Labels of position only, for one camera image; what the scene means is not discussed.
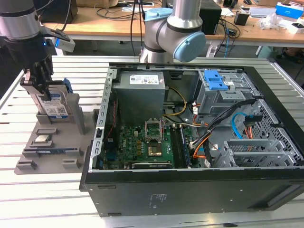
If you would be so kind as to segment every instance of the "black box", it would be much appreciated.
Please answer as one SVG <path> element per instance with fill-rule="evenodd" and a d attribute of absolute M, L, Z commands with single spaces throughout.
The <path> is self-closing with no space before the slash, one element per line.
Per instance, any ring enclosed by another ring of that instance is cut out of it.
<path fill-rule="evenodd" d="M 33 0 L 34 6 L 36 10 L 45 6 L 49 0 Z M 55 0 L 45 9 L 38 12 L 38 15 L 41 15 L 41 22 L 54 22 L 54 23 L 65 23 L 67 17 L 67 10 L 69 6 L 69 0 Z M 67 23 L 72 23 L 76 14 L 78 12 L 78 8 L 76 5 L 76 0 L 71 0 L 71 9 L 67 18 Z"/>
<path fill-rule="evenodd" d="M 233 22 L 236 25 L 246 25 L 248 17 L 249 17 L 248 13 L 239 13 L 239 12 L 237 12 L 237 14 L 236 14 Z"/>
<path fill-rule="evenodd" d="M 221 7 L 213 0 L 201 1 L 199 16 L 203 20 L 202 32 L 206 35 L 214 35 L 216 33 L 221 12 Z"/>

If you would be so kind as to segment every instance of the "desk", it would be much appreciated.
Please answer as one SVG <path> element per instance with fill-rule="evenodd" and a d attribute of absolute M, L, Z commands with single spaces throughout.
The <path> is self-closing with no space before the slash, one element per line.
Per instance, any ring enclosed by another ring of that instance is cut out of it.
<path fill-rule="evenodd" d="M 83 111 L 91 112 L 100 107 L 110 62 L 134 63 L 138 59 L 54 56 L 52 77 L 55 80 L 68 78 L 74 92 L 80 95 L 79 104 Z M 303 90 L 276 63 L 257 58 L 197 58 L 191 63 L 255 67 L 304 127 L 304 104 L 299 97 L 304 95 Z M 37 121 L 37 107 L 19 85 L 23 76 L 21 72 L 0 100 L 1 228 L 202 228 L 222 227 L 224 223 L 249 228 L 303 227 L 304 194 L 275 211 L 100 218 L 89 194 L 78 190 L 81 173 L 16 175 L 14 168 Z"/>
<path fill-rule="evenodd" d="M 241 3 L 235 7 L 235 10 L 239 9 L 240 5 Z M 111 14 L 111 17 L 126 14 L 128 14 L 128 12 L 120 11 Z M 233 23 L 234 17 L 226 17 L 225 19 Z M 234 42 L 235 45 L 304 48 L 303 34 L 292 35 L 283 28 L 279 30 L 262 30 L 256 25 L 257 21 L 258 19 L 249 17 L 245 26 L 238 26 L 241 30 L 241 35 Z M 57 24 L 56 28 L 61 28 L 62 26 L 62 24 Z M 94 8 L 78 8 L 78 14 L 73 24 L 66 26 L 65 33 L 72 39 L 130 41 L 130 21 L 112 21 L 99 17 Z M 210 44 L 207 52 L 208 57 L 214 57 L 214 53 L 224 38 L 224 35 L 224 29 L 218 26 L 215 35 L 206 36 L 207 43 Z M 133 40 L 140 41 L 139 20 L 133 22 Z"/>

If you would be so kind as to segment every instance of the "yellow wire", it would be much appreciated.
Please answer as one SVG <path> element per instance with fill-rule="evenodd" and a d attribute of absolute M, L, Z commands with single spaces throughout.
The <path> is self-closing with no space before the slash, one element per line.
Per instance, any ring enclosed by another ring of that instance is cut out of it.
<path fill-rule="evenodd" d="M 187 102 L 186 102 L 186 99 L 183 97 L 183 95 L 181 95 L 181 93 L 179 92 L 179 91 L 177 91 L 175 88 L 173 88 L 173 87 L 169 87 L 170 89 L 173 89 L 179 96 L 181 96 L 181 98 L 183 99 L 183 101 L 184 101 L 184 108 L 180 111 L 180 112 L 178 112 L 178 113 L 172 113 L 172 114 L 164 114 L 163 116 L 176 116 L 176 115 L 180 115 L 180 114 L 182 114 L 185 110 L 186 110 L 186 108 L 187 108 Z"/>

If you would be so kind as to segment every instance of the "metal slats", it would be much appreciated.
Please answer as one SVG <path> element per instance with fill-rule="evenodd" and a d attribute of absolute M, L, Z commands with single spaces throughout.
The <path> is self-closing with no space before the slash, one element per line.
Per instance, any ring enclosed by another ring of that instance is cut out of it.
<path fill-rule="evenodd" d="M 70 80 L 85 112 L 99 108 L 109 63 L 137 62 L 134 57 L 53 57 L 53 78 Z M 304 124 L 304 99 L 283 73 L 265 59 L 197 58 L 194 64 L 254 66 L 273 89 L 295 120 Z M 303 226 L 304 195 L 276 211 L 253 213 L 218 213 L 200 215 L 107 217 L 100 218 L 88 193 L 78 190 L 81 173 L 15 175 L 13 169 L 29 139 L 35 123 L 37 108 L 18 80 L 0 102 L 0 227 L 202 227 L 212 224 L 238 222 L 249 227 L 276 221 L 291 227 L 292 219 Z"/>

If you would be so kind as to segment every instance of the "table leg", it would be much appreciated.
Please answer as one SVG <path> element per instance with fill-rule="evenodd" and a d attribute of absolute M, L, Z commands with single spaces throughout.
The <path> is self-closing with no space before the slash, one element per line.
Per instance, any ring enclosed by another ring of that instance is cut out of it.
<path fill-rule="evenodd" d="M 211 41 L 210 46 L 209 46 L 208 51 L 207 51 L 207 54 L 206 54 L 206 57 L 214 58 L 215 53 L 218 49 L 218 46 L 219 46 L 219 42 Z"/>
<path fill-rule="evenodd" d="M 258 56 L 262 50 L 263 46 L 259 46 L 256 50 L 256 56 Z"/>
<path fill-rule="evenodd" d="M 97 41 L 96 40 L 92 40 L 92 50 L 97 51 Z"/>

